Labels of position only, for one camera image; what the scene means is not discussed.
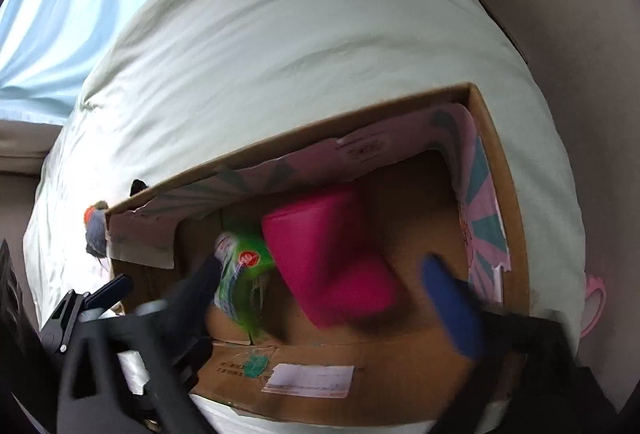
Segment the light blue window cloth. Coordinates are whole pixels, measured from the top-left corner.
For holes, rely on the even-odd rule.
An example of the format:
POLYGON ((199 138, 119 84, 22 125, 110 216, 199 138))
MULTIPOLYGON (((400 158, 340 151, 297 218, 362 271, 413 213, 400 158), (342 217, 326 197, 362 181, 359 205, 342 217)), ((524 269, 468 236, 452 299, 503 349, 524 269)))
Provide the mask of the light blue window cloth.
POLYGON ((82 84, 146 0, 4 0, 1 116, 61 125, 82 84))

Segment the green wet wipes pack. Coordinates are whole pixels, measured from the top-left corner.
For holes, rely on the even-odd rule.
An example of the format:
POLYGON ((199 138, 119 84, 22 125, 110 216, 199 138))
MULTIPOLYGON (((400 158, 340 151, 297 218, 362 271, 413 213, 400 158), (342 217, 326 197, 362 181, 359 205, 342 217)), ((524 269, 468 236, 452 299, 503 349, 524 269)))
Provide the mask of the green wet wipes pack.
POLYGON ((253 341, 262 333, 262 306, 276 263, 264 239, 252 233, 224 231, 215 257, 221 264, 215 305, 253 341))

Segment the grey plush toy orange tuft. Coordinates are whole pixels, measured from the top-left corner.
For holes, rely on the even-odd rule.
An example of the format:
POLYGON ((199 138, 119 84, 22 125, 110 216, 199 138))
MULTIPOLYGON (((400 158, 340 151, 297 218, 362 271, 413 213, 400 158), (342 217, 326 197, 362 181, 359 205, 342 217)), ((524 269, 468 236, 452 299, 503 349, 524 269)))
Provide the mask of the grey plush toy orange tuft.
POLYGON ((95 258, 106 258, 106 219, 108 205, 99 201, 84 212, 86 251, 95 258))

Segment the black cloth item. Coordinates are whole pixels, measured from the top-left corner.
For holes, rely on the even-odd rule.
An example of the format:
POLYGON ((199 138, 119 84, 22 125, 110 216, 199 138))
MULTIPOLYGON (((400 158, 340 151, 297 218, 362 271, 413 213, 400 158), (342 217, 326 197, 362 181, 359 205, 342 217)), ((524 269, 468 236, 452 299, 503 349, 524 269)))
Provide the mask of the black cloth item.
POLYGON ((134 197, 136 194, 144 191, 148 189, 148 185, 140 180, 140 179, 135 179, 130 186, 130 191, 129 191, 129 195, 130 197, 134 197))

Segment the pink zippered pouch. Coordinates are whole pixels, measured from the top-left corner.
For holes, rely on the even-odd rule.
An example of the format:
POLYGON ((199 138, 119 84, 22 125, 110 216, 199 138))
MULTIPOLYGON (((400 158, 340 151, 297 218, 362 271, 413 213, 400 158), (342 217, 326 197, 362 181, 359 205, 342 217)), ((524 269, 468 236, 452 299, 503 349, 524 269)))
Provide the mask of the pink zippered pouch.
POLYGON ((400 284, 350 186, 311 192, 262 217, 280 275, 318 328, 369 319, 392 308, 400 284))

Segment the pale green bed sheet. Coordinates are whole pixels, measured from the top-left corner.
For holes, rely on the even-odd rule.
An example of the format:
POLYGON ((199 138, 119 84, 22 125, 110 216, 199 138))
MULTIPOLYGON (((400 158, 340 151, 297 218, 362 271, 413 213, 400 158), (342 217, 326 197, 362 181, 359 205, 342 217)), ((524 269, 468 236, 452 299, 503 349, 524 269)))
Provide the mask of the pale green bed sheet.
POLYGON ((81 86, 43 162, 23 240, 39 321, 108 272, 82 214, 285 131, 459 82, 482 94, 506 152, 533 313, 577 339, 586 239, 544 95, 478 0, 147 0, 81 86))

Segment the cardboard box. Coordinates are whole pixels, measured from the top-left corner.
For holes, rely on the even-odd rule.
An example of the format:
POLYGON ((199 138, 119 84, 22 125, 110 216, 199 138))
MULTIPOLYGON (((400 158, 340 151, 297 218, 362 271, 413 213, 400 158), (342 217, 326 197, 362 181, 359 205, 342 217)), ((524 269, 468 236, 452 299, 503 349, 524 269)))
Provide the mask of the cardboard box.
POLYGON ((276 262, 247 333, 207 316, 195 394, 269 420, 436 418, 471 370, 425 292, 434 253, 486 301, 528 310, 518 198, 471 84, 371 105, 215 157, 117 204, 108 254, 134 307, 254 233, 276 262))

